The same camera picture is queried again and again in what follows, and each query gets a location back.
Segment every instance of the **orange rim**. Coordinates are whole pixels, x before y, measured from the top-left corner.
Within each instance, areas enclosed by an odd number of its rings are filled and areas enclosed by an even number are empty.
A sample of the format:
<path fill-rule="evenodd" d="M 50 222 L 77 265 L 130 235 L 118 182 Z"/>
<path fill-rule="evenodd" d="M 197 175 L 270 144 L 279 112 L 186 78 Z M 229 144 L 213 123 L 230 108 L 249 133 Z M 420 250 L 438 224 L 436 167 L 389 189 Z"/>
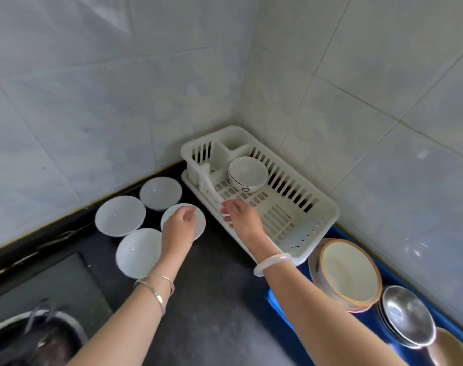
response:
<path fill-rule="evenodd" d="M 354 301 L 348 297 L 346 297 L 345 295 L 343 295 L 342 293 L 338 292 L 337 289 L 332 285 L 332 283 L 330 283 L 330 281 L 328 280 L 328 277 L 325 275 L 325 270 L 323 269 L 323 253 L 325 252 L 325 249 L 336 243 L 336 242 L 342 242 L 342 243 L 345 243 L 345 244 L 349 244 L 350 246 L 353 246 L 354 248 L 358 249 L 359 251 L 362 252 L 362 254 L 369 260 L 369 262 L 371 263 L 371 265 L 374 267 L 374 271 L 375 271 L 375 275 L 377 276 L 378 278 L 378 292 L 376 293 L 376 295 L 374 296 L 373 299 L 369 300 L 369 301 Z M 321 270 L 321 274 L 323 275 L 323 277 L 325 277 L 325 280 L 326 282 L 328 283 L 328 285 L 332 288 L 332 290 L 339 296 L 341 297 L 342 299 L 344 299 L 345 301 L 349 302 L 349 303 L 352 303 L 352 304 L 355 304 L 357 306 L 369 306 L 369 305 L 372 305 L 374 304 L 375 302 L 377 302 L 379 300 L 379 298 L 381 297 L 381 293 L 382 293 L 382 280 L 381 280 L 381 274 L 379 273 L 379 270 L 377 268 L 377 266 L 375 265 L 374 261 L 372 260 L 371 257 L 369 257 L 369 255 L 364 252 L 363 249 L 359 248 L 357 245 L 355 245 L 354 243 L 350 242 L 350 241 L 347 241 L 347 240 L 344 240 L 344 239 L 334 239 L 334 240 L 331 240 L 329 242 L 327 242 L 322 248 L 321 248 L 321 252 L 320 252 L 320 270 Z"/>

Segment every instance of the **person's left hand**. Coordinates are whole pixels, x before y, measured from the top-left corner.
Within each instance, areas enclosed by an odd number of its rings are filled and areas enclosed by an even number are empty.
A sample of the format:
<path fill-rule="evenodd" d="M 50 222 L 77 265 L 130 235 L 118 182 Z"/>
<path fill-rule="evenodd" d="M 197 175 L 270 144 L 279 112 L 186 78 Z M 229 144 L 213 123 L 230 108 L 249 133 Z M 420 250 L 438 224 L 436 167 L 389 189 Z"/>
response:
<path fill-rule="evenodd" d="M 162 252 L 160 257 L 178 257 L 184 259 L 194 241 L 196 207 L 180 207 L 164 223 L 162 229 Z"/>

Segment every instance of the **silver bangle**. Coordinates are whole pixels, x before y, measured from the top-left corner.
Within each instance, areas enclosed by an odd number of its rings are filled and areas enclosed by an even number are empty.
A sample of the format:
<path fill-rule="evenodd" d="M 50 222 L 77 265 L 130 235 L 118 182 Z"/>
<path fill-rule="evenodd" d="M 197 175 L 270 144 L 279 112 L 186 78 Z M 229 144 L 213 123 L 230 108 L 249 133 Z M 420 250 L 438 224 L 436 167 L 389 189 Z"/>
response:
<path fill-rule="evenodd" d="M 164 314 L 166 314 L 166 306 L 164 305 L 164 300 L 162 299 L 162 297 L 159 295 L 159 293 L 157 293 L 157 291 L 155 291 L 154 288 L 152 288 L 149 284 L 147 284 L 145 281 L 143 280 L 137 280 L 135 282 L 135 285 L 133 286 L 133 288 L 136 288 L 138 284 L 142 284 L 144 286 L 146 286 L 151 292 L 153 295 L 155 295 L 155 298 L 157 298 L 157 301 L 159 301 L 160 303 L 160 306 L 162 308 L 162 316 Z"/>
<path fill-rule="evenodd" d="M 167 276 L 159 275 L 159 274 L 149 274 L 149 275 L 145 276 L 144 279 L 146 279 L 147 277 L 162 277 L 162 279 L 166 279 L 170 283 L 170 295 L 169 295 L 169 298 L 174 294 L 174 290 L 175 290 L 174 283 Z"/>

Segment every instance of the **tile wall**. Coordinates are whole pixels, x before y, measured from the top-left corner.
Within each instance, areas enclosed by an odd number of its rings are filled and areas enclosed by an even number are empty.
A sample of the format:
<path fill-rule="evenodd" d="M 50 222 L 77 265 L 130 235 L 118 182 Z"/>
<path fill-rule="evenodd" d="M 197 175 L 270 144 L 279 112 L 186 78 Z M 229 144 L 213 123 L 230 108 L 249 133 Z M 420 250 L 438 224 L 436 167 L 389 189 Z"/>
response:
<path fill-rule="evenodd" d="M 463 0 L 262 0 L 240 123 L 463 326 Z"/>
<path fill-rule="evenodd" d="M 260 0 L 0 0 L 0 246 L 237 113 Z"/>

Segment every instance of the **bowl with orange rim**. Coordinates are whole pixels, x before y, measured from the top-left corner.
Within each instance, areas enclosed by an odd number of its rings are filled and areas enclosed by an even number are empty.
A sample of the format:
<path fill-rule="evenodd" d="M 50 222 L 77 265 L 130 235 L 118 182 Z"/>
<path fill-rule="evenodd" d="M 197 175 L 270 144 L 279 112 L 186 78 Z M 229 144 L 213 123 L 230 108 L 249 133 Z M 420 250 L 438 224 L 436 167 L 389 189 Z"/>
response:
<path fill-rule="evenodd" d="M 308 258 L 315 285 L 347 311 L 367 311 L 382 293 L 381 274 L 357 245 L 343 239 L 323 239 Z"/>

